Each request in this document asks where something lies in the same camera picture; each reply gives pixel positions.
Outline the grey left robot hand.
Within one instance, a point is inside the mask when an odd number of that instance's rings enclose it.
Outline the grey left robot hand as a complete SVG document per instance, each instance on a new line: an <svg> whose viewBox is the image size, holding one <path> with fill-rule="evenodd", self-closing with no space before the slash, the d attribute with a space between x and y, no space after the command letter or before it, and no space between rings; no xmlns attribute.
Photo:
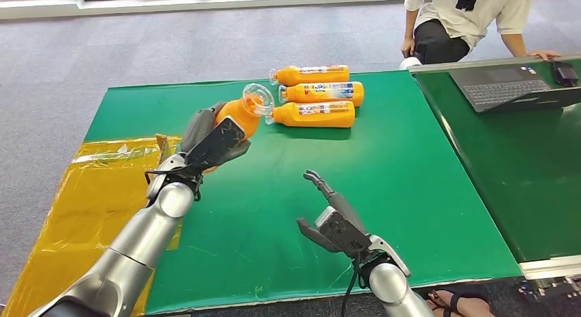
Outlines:
<svg viewBox="0 0 581 317"><path fill-rule="evenodd" d="M189 120L182 140L181 152L185 154L184 172L199 175L202 172L236 159L249 150L251 142L234 121L216 122L218 113L226 105L218 102L195 112Z"/></svg>

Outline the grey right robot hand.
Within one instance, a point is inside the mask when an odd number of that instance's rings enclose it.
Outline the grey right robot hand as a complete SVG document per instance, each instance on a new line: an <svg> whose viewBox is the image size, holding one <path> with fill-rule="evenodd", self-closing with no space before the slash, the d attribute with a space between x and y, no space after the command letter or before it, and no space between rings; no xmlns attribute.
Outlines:
<svg viewBox="0 0 581 317"><path fill-rule="evenodd" d="M310 226L306 219L297 218L299 231L309 240L331 253L344 253L351 259L362 261L373 256L369 247L369 233L362 225L356 211L345 197L333 190L315 171L306 170L304 179L311 181L322 193L328 206Z"/></svg>

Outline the person's left hand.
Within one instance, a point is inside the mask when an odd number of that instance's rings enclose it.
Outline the person's left hand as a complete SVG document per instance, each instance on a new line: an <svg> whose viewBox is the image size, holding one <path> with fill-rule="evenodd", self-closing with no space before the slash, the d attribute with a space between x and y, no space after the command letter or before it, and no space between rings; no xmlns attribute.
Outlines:
<svg viewBox="0 0 581 317"><path fill-rule="evenodd" d="M542 60L548 61L553 60L554 58L559 58L561 54L556 51L551 50L531 50L527 53L527 55L541 58Z"/></svg>

